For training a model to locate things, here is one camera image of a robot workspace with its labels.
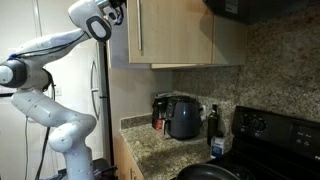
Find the kitchen cabinet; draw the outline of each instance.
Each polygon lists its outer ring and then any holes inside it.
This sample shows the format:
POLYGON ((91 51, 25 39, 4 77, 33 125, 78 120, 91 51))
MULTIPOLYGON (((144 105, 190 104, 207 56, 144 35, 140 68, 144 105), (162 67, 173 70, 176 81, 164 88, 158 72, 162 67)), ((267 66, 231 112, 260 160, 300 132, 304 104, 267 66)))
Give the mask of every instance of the kitchen cabinet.
POLYGON ((244 64, 247 26, 213 15, 202 1, 127 3, 130 63, 152 68, 244 64))
POLYGON ((124 180, 144 180, 144 177, 132 157, 126 143, 123 141, 123 164, 120 171, 122 171, 122 179, 124 180))

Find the granite backsplash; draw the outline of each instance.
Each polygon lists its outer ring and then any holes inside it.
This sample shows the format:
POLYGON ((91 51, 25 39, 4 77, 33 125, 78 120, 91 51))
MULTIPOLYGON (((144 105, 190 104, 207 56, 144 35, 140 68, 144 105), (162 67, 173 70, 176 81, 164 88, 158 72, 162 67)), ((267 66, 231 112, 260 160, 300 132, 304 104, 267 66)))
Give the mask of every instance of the granite backsplash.
POLYGON ((236 105, 320 122, 320 6, 249 26, 245 65, 174 70, 173 90, 218 104, 226 135, 236 105))

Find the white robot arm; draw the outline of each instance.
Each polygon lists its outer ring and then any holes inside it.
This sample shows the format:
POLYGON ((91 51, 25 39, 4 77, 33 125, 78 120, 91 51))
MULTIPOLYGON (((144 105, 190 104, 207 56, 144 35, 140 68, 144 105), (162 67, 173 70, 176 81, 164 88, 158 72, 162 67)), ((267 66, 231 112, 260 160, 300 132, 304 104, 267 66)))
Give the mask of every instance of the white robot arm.
POLYGON ((12 104, 39 124, 57 127, 48 143, 64 155, 69 180, 94 180, 91 149, 85 138, 95 128, 96 120, 43 94, 52 83, 51 74, 43 66, 90 38, 107 41, 112 26, 104 17, 109 16, 114 25, 120 25, 122 17, 116 8, 122 3, 125 0, 80 0, 69 8, 70 19, 79 29, 31 40, 0 64, 0 85, 18 88, 12 104))

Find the stove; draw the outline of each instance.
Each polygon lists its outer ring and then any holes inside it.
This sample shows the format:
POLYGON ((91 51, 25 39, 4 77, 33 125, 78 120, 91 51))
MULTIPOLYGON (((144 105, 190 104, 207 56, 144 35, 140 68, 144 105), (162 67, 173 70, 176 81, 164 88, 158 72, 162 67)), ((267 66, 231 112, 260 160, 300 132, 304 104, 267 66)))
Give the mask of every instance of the stove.
POLYGON ((231 150, 207 163, 240 180, 320 180, 320 124, 237 106, 231 150))

